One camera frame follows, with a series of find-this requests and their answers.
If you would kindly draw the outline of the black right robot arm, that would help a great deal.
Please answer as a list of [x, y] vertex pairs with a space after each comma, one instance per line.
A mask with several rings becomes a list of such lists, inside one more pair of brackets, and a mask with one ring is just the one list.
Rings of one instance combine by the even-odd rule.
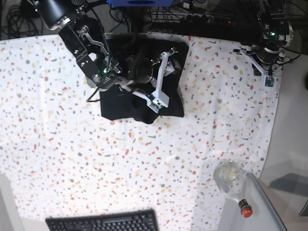
[[179, 64], [172, 58], [174, 49], [162, 51], [163, 41], [141, 40], [138, 33], [144, 22], [144, 11], [133, 14], [121, 7], [132, 32], [117, 44], [107, 40], [97, 15], [89, 17], [94, 3], [84, 0], [33, 0], [31, 5], [43, 23], [58, 34], [74, 55], [88, 84], [103, 97], [123, 95], [155, 96], [178, 91], [176, 75]]

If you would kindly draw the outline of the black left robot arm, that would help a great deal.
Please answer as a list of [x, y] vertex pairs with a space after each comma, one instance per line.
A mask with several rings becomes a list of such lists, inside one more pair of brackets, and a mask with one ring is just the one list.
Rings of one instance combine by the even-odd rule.
[[250, 49], [234, 49], [236, 54], [243, 51], [263, 66], [283, 66], [293, 60], [285, 57], [285, 48], [293, 40], [293, 27], [286, 18], [284, 0], [260, 0], [257, 13], [259, 42], [250, 45]]

